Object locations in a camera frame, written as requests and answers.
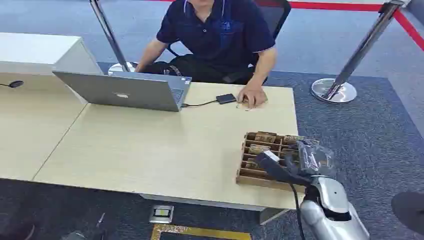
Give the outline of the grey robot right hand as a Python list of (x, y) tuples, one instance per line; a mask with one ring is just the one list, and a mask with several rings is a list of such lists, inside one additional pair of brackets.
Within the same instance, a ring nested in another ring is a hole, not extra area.
[(275, 181), (307, 187), (315, 176), (332, 174), (334, 157), (334, 151), (317, 142), (297, 140), (282, 156), (266, 150), (253, 162)]

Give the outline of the person's left hand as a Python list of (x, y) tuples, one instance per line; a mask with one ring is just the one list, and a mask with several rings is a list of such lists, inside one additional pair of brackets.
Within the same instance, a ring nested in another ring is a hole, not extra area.
[(237, 96), (237, 103), (245, 104), (248, 109), (258, 107), (267, 101), (268, 97), (260, 82), (248, 82)]

